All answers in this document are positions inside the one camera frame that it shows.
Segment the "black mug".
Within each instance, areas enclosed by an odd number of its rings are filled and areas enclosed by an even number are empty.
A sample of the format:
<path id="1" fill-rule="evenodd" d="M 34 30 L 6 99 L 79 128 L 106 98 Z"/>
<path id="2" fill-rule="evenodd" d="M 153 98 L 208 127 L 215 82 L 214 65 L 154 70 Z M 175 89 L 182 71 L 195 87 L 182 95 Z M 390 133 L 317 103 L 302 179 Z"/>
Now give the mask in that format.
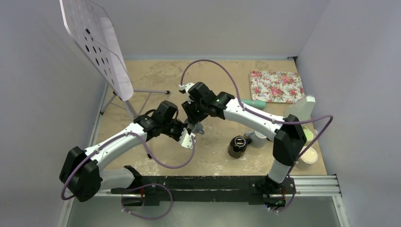
<path id="1" fill-rule="evenodd" d="M 246 149 L 247 146 L 252 142 L 252 140 L 250 138 L 246 138 L 243 136 L 236 136 L 234 137 L 227 148 L 227 152 L 229 154 L 229 156 L 231 156 L 232 158 L 236 158 L 239 159 L 241 158 Z"/>

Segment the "light grey mug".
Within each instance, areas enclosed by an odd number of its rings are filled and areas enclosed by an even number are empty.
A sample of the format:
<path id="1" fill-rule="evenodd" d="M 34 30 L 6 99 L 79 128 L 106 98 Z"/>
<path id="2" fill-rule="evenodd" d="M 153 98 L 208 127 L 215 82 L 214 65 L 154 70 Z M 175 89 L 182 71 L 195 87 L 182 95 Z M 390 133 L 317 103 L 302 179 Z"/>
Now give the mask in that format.
<path id="1" fill-rule="evenodd" d="M 262 148 L 268 141 L 271 141 L 258 131 L 245 132 L 244 137 L 248 144 L 254 148 Z"/>

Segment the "grey mug with lettering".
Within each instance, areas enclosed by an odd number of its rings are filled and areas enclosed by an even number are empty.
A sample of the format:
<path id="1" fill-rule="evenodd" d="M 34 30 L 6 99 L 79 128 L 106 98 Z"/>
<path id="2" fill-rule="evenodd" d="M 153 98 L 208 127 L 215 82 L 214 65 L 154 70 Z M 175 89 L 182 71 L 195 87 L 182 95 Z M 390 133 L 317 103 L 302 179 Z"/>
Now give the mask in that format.
<path id="1" fill-rule="evenodd" d="M 194 134 L 204 135 L 204 133 L 205 133 L 203 125 L 200 122 L 196 123 L 196 124 L 189 124 L 188 130 Z"/>

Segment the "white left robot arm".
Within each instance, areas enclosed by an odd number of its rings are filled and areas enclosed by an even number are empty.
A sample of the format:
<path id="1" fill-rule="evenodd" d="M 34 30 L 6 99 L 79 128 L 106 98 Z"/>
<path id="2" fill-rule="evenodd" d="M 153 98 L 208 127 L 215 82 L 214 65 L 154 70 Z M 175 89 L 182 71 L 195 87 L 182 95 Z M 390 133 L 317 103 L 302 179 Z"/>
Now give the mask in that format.
<path id="1" fill-rule="evenodd" d="M 161 134 L 172 138 L 182 147 L 191 149 L 191 154 L 194 155 L 196 135 L 178 119 L 177 106 L 163 101 L 157 109 L 137 116 L 125 129 L 106 141 L 86 149 L 78 146 L 71 148 L 59 175 L 59 180 L 63 183 L 61 198 L 66 201 L 75 197 L 84 202 L 98 191 L 113 188 L 124 188 L 128 193 L 138 192 L 141 175 L 132 167 L 109 172 L 104 169 L 138 145 L 143 145 L 148 157 L 159 165 L 168 167 L 154 156 L 146 144 Z"/>

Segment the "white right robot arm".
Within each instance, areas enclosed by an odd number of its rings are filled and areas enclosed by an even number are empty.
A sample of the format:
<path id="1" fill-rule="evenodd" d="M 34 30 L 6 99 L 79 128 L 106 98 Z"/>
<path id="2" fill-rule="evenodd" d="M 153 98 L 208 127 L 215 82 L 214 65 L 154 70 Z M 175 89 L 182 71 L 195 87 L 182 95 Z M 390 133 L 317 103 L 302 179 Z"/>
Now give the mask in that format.
<path id="1" fill-rule="evenodd" d="M 259 132 L 273 143 L 274 161 L 265 180 L 270 192 L 278 192 L 284 179 L 306 143 L 299 119 L 294 115 L 276 116 L 242 103 L 232 94 L 215 95 L 204 83 L 180 85 L 179 91 L 187 95 L 182 107 L 190 124 L 200 123 L 207 117 L 242 124 Z"/>

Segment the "green mug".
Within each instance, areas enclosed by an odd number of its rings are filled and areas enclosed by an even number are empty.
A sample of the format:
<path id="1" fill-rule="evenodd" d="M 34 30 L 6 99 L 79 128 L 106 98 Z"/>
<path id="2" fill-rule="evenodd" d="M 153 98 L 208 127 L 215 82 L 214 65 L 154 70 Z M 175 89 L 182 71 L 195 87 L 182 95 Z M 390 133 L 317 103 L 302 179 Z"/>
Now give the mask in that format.
<path id="1" fill-rule="evenodd" d="M 312 140 L 314 139 L 314 134 L 313 132 L 308 129 L 308 128 L 303 128 L 303 132 L 306 136 L 306 142 L 305 145 L 307 146 L 308 144 L 310 144 L 312 142 Z"/>

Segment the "cream mug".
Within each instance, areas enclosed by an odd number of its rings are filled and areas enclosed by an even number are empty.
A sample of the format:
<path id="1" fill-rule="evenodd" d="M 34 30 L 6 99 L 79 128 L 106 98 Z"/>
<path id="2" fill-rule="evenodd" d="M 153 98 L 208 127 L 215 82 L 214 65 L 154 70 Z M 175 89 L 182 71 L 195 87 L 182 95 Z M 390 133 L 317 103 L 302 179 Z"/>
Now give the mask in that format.
<path id="1" fill-rule="evenodd" d="M 295 168 L 299 170 L 307 170 L 312 165 L 317 163 L 319 158 L 318 152 L 314 148 L 309 148 L 307 151 L 296 161 Z"/>

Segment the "lilac tripod stand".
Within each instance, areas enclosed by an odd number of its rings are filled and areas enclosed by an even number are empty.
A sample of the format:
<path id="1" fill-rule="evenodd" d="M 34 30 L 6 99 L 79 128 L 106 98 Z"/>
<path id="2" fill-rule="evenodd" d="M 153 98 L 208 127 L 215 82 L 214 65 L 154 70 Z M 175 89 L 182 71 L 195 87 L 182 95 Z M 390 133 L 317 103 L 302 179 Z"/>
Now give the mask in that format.
<path id="1" fill-rule="evenodd" d="M 139 92 L 133 95 L 129 104 L 137 114 L 142 114 L 150 109 L 155 109 L 159 102 L 168 100 L 172 94 L 173 92 L 169 94 Z M 93 136 L 93 145 L 108 140 L 133 121 L 133 114 L 127 111 L 124 102 L 119 97 L 113 96 L 111 89 L 107 89 L 103 93 L 97 112 L 98 122 Z"/>

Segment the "mint green tube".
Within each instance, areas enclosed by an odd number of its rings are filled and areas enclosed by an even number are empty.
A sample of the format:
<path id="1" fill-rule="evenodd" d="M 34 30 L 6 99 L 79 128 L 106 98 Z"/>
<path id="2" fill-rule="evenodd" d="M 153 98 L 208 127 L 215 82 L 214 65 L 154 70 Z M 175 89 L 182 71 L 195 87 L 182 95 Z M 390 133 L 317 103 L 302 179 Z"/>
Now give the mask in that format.
<path id="1" fill-rule="evenodd" d="M 241 102 L 259 110 L 264 110 L 266 107 L 266 102 L 260 100 L 241 99 Z"/>

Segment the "floral tray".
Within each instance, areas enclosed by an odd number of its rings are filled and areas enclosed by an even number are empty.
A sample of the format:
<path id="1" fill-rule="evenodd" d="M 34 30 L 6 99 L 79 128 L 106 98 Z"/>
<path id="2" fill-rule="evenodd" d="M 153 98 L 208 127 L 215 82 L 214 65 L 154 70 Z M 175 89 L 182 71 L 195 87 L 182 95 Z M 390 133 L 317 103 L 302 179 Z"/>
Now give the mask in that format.
<path id="1" fill-rule="evenodd" d="M 297 72 L 251 71 L 251 97 L 267 103 L 294 103 L 305 96 Z"/>

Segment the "white box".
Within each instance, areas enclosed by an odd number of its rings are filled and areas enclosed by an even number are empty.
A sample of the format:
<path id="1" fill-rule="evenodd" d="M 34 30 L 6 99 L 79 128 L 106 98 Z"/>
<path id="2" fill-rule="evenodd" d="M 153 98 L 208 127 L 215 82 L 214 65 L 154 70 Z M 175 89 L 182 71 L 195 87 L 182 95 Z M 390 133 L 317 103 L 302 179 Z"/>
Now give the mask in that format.
<path id="1" fill-rule="evenodd" d="M 288 117 L 291 114 L 296 116 L 299 121 L 309 120 L 314 109 L 315 102 L 316 100 L 313 96 L 304 96 L 292 103 L 284 111 L 284 117 Z"/>

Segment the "perforated calibration board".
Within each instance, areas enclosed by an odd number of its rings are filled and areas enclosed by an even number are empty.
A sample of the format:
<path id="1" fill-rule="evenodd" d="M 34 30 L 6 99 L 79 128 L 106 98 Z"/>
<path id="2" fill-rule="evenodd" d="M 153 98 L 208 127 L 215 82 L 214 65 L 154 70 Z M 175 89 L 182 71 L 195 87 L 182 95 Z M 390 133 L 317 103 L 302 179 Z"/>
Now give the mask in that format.
<path id="1" fill-rule="evenodd" d="M 133 96 L 112 22 L 89 0 L 61 0 L 64 26 L 74 43 L 122 101 Z"/>

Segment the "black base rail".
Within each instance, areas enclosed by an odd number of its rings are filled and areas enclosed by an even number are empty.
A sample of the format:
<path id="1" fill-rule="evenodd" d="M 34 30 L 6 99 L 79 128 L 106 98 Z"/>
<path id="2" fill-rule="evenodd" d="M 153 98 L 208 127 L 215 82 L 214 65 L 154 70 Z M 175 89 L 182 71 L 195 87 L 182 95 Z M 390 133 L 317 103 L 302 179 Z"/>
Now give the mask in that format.
<path id="1" fill-rule="evenodd" d="M 296 194 L 296 189 L 294 180 L 289 177 L 276 184 L 264 175 L 143 176 L 127 189 L 111 189 L 111 194 L 137 195 L 145 206 L 157 206 L 162 201 L 181 201 L 246 202 L 280 208 Z"/>

